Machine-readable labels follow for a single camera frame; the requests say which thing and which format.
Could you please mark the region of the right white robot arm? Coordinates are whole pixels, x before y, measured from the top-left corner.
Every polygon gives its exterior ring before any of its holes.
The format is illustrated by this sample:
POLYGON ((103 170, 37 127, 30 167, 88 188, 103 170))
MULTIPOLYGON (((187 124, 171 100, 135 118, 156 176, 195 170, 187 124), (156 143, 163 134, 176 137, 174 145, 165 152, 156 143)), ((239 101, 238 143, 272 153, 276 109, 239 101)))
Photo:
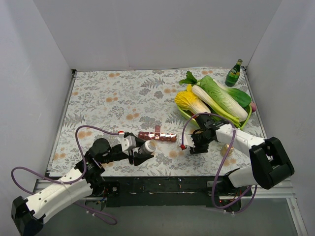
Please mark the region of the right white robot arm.
POLYGON ((250 167, 236 169, 225 176, 223 191, 227 195, 236 194, 241 187, 259 185, 270 189, 295 173, 294 167, 278 138, 264 139, 240 129, 228 119, 213 120, 210 113, 199 113, 194 119, 201 131, 182 134, 181 148, 190 148, 191 154, 207 153, 209 143, 217 141, 229 144, 250 161, 250 167))

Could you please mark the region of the red weekly pill organizer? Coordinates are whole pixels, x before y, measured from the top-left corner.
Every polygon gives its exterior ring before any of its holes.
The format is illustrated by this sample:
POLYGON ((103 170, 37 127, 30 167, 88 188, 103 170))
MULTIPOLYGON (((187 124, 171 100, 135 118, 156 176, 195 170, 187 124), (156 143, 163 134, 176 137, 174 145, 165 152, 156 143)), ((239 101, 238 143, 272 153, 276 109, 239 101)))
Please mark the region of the red weekly pill organizer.
POLYGON ((177 140, 177 135, 174 133, 162 133, 160 126, 155 126, 154 132, 148 131, 139 131, 138 138, 142 140, 155 140, 155 141, 162 141, 162 142, 175 142, 177 140))

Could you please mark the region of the white pill bottle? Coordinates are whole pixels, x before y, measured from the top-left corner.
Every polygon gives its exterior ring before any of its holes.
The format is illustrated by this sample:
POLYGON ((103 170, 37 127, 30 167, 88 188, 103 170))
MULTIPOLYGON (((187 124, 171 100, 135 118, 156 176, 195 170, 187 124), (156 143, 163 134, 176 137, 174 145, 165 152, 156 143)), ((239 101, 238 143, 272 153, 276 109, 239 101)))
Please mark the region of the white pill bottle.
POLYGON ((147 140, 138 150, 139 154, 151 155, 157 149, 157 143, 155 140, 147 140))

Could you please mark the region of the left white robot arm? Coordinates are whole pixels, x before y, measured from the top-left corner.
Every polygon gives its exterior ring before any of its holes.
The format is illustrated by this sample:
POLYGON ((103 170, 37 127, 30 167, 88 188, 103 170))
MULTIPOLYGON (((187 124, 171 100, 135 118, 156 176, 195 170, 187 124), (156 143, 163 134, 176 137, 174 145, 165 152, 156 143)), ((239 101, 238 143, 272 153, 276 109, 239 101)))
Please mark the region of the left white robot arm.
POLYGON ((11 217, 18 232, 22 236, 36 235, 54 215, 81 198, 117 195, 120 185, 102 177, 103 164, 127 159, 138 166, 152 158, 156 148, 154 140, 143 141, 131 133, 113 147, 105 138, 95 140, 84 158, 57 183, 26 198, 19 196, 13 200, 11 217))

